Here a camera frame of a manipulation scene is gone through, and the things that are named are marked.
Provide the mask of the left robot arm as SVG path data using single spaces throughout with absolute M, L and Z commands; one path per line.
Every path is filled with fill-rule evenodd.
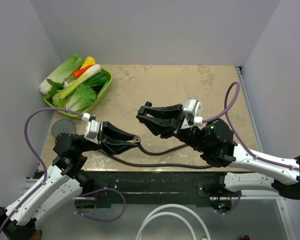
M 65 198 L 89 196 L 95 189 L 95 181 L 82 169 L 87 161 L 84 152 L 118 155 L 138 147 L 140 141 L 108 121 L 89 121 L 83 135 L 61 133 L 53 148 L 57 157 L 43 176 L 21 198 L 0 207 L 0 232 L 10 240 L 39 240 L 42 232 L 36 228 L 35 214 L 46 214 Z

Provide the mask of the grey shower head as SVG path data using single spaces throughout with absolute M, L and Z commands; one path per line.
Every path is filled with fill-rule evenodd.
M 54 138 L 62 133 L 74 134 L 76 132 L 75 123 L 68 119 L 60 119 L 56 121 L 51 128 L 51 133 Z

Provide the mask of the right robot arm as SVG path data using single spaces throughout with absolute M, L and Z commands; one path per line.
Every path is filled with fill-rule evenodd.
M 202 103 L 189 98 L 185 105 L 153 107 L 146 102 L 136 118 L 153 135 L 162 139 L 175 137 L 200 153 L 210 166 L 240 168 L 249 173 L 226 173 L 213 183 L 220 197 L 228 192 L 265 190 L 281 197 L 300 200 L 300 156 L 282 158 L 255 150 L 246 150 L 234 141 L 234 132 L 222 119 L 210 120 L 203 126 Z

